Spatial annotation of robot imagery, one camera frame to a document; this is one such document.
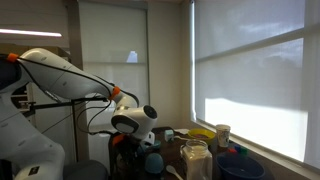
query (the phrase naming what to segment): bottle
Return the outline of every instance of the bottle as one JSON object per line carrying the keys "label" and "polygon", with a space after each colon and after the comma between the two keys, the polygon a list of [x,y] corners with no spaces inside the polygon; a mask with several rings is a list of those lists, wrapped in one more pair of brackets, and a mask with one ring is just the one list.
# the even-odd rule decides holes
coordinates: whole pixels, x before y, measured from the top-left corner
{"label": "bottle", "polygon": [[184,171],[187,180],[212,179],[212,154],[206,142],[188,140],[180,147],[180,155],[184,161]]}

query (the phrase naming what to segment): ceiling light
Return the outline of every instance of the ceiling light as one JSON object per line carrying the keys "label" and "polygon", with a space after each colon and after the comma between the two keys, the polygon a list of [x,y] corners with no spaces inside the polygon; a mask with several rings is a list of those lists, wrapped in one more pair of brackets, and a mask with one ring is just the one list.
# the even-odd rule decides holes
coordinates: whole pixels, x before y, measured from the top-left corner
{"label": "ceiling light", "polygon": [[13,29],[0,29],[0,33],[24,34],[24,35],[34,35],[34,36],[53,36],[53,37],[61,37],[62,36],[60,33],[39,32],[39,31],[22,31],[22,30],[13,30]]}

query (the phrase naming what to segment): cup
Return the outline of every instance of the cup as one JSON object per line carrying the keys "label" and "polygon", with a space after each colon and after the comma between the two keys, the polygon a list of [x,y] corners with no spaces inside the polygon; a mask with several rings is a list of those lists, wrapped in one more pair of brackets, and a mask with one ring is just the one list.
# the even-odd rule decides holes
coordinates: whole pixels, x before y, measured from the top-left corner
{"label": "cup", "polygon": [[229,135],[231,127],[225,124],[216,125],[217,136],[218,136],[218,144],[220,147],[228,147],[229,146]]}

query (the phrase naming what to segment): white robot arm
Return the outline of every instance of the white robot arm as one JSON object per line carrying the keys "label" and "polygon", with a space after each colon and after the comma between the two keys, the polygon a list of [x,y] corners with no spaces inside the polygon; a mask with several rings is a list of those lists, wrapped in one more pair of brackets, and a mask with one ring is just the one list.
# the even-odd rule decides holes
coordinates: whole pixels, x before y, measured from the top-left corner
{"label": "white robot arm", "polygon": [[8,77],[0,78],[0,159],[7,159],[22,168],[16,179],[62,178],[64,151],[61,146],[33,128],[11,102],[11,94],[28,82],[35,83],[44,92],[66,99],[98,93],[115,101],[112,125],[137,140],[145,139],[156,124],[154,108],[148,105],[139,107],[134,95],[81,71],[47,50],[32,49],[20,57],[9,56],[8,60],[11,62],[2,64],[12,70],[7,73]]}

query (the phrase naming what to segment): yellow object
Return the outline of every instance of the yellow object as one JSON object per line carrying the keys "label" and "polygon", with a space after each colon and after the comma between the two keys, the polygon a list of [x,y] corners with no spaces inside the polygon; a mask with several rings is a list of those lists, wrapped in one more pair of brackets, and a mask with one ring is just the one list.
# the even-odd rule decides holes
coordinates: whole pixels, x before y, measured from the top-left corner
{"label": "yellow object", "polygon": [[207,129],[191,129],[188,131],[188,135],[192,139],[202,140],[202,141],[206,142],[208,145],[210,145],[216,134],[212,131],[207,130]]}

